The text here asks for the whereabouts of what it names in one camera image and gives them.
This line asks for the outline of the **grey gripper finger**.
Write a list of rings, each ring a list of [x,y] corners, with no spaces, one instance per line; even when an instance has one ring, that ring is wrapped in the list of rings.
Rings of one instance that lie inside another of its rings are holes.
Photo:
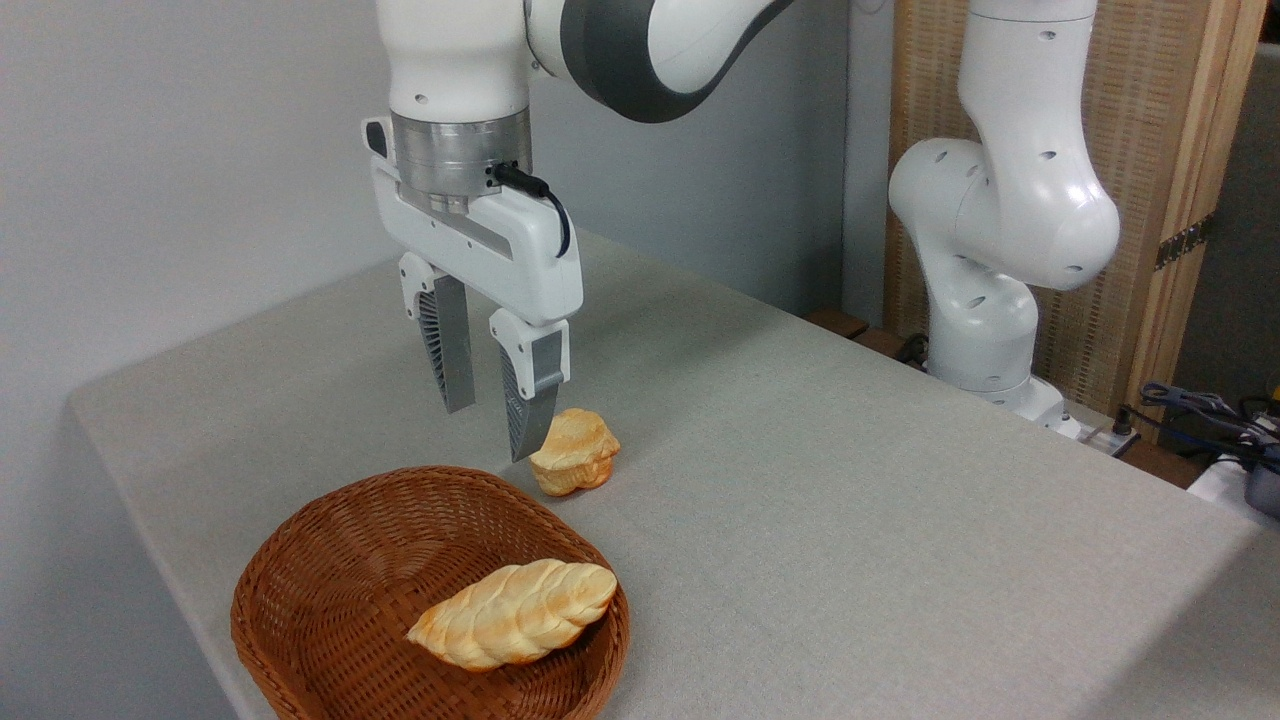
[[[465,284],[413,252],[401,258],[399,279],[406,313],[420,329],[445,410],[475,404]]]
[[[500,307],[489,319],[500,348],[509,456],[517,462],[545,443],[558,388],[571,375],[567,320],[535,327]]]

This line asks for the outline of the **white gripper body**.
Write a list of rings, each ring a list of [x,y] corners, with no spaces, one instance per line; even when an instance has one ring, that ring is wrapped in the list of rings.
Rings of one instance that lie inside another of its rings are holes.
[[[378,210],[388,234],[534,327],[582,305],[571,227],[549,199],[495,177],[498,165],[530,170],[526,117],[435,123],[375,117],[362,123]]]

